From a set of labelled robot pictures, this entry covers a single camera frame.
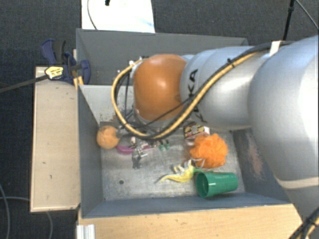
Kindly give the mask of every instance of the white cable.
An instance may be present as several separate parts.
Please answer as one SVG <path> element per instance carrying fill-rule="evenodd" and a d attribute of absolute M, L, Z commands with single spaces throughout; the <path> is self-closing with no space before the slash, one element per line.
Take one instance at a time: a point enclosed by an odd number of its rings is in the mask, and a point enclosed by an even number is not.
<path fill-rule="evenodd" d="M 2 194 L 2 198 L 0 199 L 3 199 L 4 201 L 4 204 L 5 204 L 5 210 L 6 210 L 6 218 L 7 218 L 7 222 L 8 222 L 8 225 L 7 225 L 7 231 L 6 231 L 6 239 L 9 239 L 9 235 L 10 235 L 10 210 L 9 210 L 9 205 L 8 205 L 8 201 L 7 201 L 7 197 L 5 196 L 5 193 L 3 191 L 3 188 L 0 184 L 0 191 L 1 191 L 1 194 Z"/>
<path fill-rule="evenodd" d="M 87 3 L 86 3 L 86 9 L 87 9 L 87 12 L 88 12 L 88 15 L 89 15 L 89 18 L 90 18 L 90 21 L 92 23 L 92 25 L 94 26 L 95 30 L 98 30 L 93 22 L 93 19 L 91 17 L 91 14 L 90 14 L 90 9 L 89 9 L 89 0 L 87 0 Z"/>
<path fill-rule="evenodd" d="M 6 210 L 7 219 L 8 219 L 8 228 L 7 228 L 6 239 L 9 239 L 9 235 L 10 235 L 10 210 L 9 210 L 9 205 L 8 205 L 7 200 L 21 200 L 21 201 L 27 201 L 27 202 L 29 202 L 30 200 L 28 198 L 24 198 L 24 197 L 7 197 L 3 191 L 1 184 L 0 184 L 0 191 L 2 194 L 2 197 L 0 197 L 0 200 L 3 200 L 5 203 L 5 210 Z M 49 212 L 45 212 L 45 213 L 48 216 L 49 221 L 50 221 L 50 235 L 48 238 L 51 239 L 52 234 L 53 234 L 53 220 L 52 220 L 52 217 L 51 217 Z"/>
<path fill-rule="evenodd" d="M 319 30 L 318 25 L 316 24 L 315 20 L 311 17 L 311 15 L 309 14 L 309 12 L 307 12 L 306 8 L 299 2 L 299 0 L 296 0 L 297 4 L 299 4 L 299 6 L 301 7 L 301 9 L 303 9 L 303 11 L 307 14 L 307 16 L 309 17 L 309 19 L 312 21 L 312 23 L 315 25 L 316 29 Z"/>

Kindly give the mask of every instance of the wooden board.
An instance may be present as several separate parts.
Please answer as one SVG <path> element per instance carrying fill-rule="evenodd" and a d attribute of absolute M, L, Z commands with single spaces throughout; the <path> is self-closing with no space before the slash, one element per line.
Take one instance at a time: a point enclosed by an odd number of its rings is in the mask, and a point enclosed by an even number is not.
<path fill-rule="evenodd" d="M 287 239 L 301 224 L 292 204 L 202 212 L 82 219 L 96 239 Z"/>
<path fill-rule="evenodd" d="M 36 68 L 36 76 L 45 68 Z M 75 209 L 80 203 L 76 91 L 44 80 L 34 93 L 31 212 Z"/>

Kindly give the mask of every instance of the gray carpet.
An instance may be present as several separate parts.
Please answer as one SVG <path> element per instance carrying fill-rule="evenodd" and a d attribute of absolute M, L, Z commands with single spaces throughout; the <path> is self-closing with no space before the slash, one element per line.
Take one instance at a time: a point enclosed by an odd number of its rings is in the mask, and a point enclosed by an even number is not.
<path fill-rule="evenodd" d="M 249 44 L 281 39 L 290 0 L 152 0 L 156 32 L 246 37 Z M 319 0 L 300 0 L 318 24 Z M 65 39 L 75 48 L 81 0 L 0 0 L 0 82 L 15 84 L 34 76 L 40 44 Z M 318 34 L 295 5 L 288 40 Z M 0 183 L 7 196 L 29 197 L 33 87 L 0 94 Z M 9 202 L 10 238 L 47 238 L 46 215 L 31 215 L 24 202 Z M 75 212 L 52 213 L 54 239 L 75 237 Z M 0 238 L 6 215 L 0 202 Z"/>

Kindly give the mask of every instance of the yellow tag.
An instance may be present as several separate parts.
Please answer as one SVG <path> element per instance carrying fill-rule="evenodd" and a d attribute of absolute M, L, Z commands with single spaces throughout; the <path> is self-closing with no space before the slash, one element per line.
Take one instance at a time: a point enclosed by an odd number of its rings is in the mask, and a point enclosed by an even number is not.
<path fill-rule="evenodd" d="M 63 67 L 51 66 L 47 68 L 44 72 L 50 80 L 59 80 L 64 76 Z"/>

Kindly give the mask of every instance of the blue clamp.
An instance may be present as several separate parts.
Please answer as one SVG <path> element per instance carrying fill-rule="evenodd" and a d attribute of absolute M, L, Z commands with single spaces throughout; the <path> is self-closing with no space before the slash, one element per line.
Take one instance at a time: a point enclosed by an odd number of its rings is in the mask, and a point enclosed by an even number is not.
<path fill-rule="evenodd" d="M 41 52 L 47 59 L 50 66 L 58 65 L 63 67 L 63 77 L 58 78 L 60 81 L 73 84 L 72 71 L 77 71 L 77 76 L 82 76 L 84 84 L 88 84 L 91 77 L 91 67 L 87 59 L 81 60 L 77 65 L 76 60 L 70 52 L 64 52 L 65 40 L 48 39 L 41 45 Z"/>

